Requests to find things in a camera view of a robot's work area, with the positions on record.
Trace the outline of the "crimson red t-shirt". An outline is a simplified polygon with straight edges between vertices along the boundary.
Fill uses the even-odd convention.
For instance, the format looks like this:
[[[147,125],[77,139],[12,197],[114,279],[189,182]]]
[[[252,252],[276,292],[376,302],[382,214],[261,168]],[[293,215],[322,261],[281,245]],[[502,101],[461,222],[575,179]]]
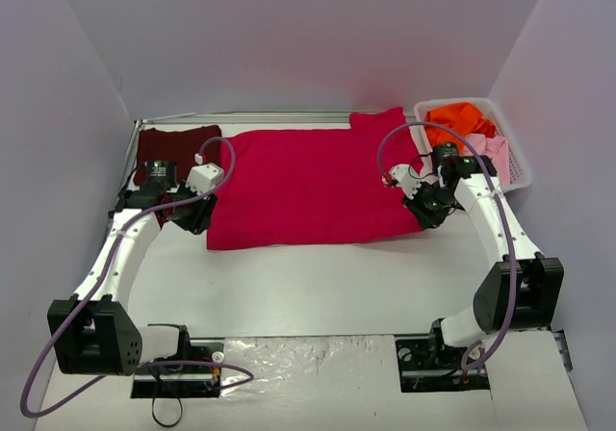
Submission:
[[[346,129],[256,130],[231,138],[235,169],[217,192],[211,251],[381,241],[421,232],[379,168],[422,164],[401,108],[354,113]]]

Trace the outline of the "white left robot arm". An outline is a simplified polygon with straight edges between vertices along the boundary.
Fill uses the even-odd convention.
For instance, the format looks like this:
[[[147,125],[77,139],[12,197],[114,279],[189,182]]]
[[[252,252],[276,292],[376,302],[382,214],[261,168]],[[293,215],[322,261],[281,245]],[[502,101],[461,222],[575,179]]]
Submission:
[[[112,228],[88,276],[68,299],[52,302],[47,320],[64,374],[130,376],[160,360],[172,371],[193,362],[183,325],[139,327],[128,299],[148,248],[167,223],[194,235],[211,224],[215,189],[224,171],[213,163],[193,166],[186,180],[172,162],[149,162],[135,190],[123,188],[111,210]]]

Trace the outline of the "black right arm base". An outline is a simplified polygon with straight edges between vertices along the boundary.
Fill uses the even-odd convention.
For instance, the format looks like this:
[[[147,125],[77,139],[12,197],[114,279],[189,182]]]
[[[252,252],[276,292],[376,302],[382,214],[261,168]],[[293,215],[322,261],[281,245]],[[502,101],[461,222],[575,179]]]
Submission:
[[[426,334],[395,336],[398,379],[403,393],[462,393],[488,391],[485,372],[461,367],[462,347],[446,346],[442,320],[432,322]]]

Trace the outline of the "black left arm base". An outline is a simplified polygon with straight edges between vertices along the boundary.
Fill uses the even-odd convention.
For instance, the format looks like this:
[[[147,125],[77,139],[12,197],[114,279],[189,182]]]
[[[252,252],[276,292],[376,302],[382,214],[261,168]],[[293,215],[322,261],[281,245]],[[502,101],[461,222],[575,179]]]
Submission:
[[[168,327],[179,329],[178,352],[170,359],[158,358],[155,362],[174,361],[174,364],[139,367],[133,377],[130,395],[133,399],[150,400],[150,415],[162,429],[171,429],[181,422],[184,415],[184,399],[220,397],[221,368],[202,366],[202,363],[224,360],[221,340],[193,342],[186,326],[169,324]],[[158,416],[156,402],[162,399],[170,399],[175,403],[177,406],[175,418]]]

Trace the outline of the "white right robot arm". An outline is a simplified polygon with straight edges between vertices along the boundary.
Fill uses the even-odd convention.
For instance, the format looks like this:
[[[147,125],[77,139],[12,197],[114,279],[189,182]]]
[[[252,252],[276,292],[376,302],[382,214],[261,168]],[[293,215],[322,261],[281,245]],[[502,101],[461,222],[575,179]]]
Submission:
[[[402,203],[423,229],[436,229],[460,208],[471,220],[484,247],[490,270],[469,309],[438,321],[436,336],[426,344],[429,360],[447,367],[462,347],[483,341],[501,328],[527,330],[552,324],[564,278],[557,258],[548,258],[528,237],[501,191],[491,160],[461,156],[450,143],[431,155],[434,174],[420,178],[411,165],[390,170],[401,188]]]

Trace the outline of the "dark maroon folded t-shirt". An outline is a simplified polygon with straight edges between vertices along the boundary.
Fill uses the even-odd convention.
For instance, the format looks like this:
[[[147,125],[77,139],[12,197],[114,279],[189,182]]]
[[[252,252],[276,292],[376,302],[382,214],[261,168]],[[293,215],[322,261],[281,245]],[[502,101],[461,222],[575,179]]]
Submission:
[[[179,132],[145,130],[139,137],[137,164],[153,161],[173,162],[176,165],[176,180],[185,181],[195,165],[194,155],[201,146],[207,140],[221,136],[217,125]]]

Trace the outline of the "light pink t-shirt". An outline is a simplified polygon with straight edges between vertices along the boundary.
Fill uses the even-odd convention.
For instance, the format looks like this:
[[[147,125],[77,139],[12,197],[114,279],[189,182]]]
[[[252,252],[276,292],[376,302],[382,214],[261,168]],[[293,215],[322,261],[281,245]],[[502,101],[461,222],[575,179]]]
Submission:
[[[466,140],[479,155],[490,158],[498,173],[500,184],[508,186],[511,180],[508,139],[499,135],[488,138],[481,134],[469,134]]]

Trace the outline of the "orange t-shirt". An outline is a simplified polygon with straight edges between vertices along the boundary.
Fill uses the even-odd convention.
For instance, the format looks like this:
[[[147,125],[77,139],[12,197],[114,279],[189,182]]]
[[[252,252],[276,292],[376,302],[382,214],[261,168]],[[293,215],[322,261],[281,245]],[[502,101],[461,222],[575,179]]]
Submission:
[[[470,102],[457,102],[433,109],[426,113],[424,120],[449,128],[467,141],[471,141],[471,135],[482,135],[486,139],[491,139],[497,134],[496,125]],[[447,131],[431,126],[425,127],[424,130],[432,147],[453,142],[460,154],[466,148],[462,141]]]

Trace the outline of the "white plastic laundry basket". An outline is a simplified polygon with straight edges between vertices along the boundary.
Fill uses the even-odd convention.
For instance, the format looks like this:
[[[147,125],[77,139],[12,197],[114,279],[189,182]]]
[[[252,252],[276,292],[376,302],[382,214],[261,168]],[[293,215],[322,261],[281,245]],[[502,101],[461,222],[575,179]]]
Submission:
[[[510,183],[502,187],[503,192],[527,188],[532,182],[532,172],[526,162],[526,157],[501,109],[486,97],[454,97],[420,101],[415,104],[413,114],[416,120],[423,120],[425,114],[433,109],[459,102],[469,102],[478,107],[483,116],[490,119],[496,126],[496,133],[507,138],[509,142]]]

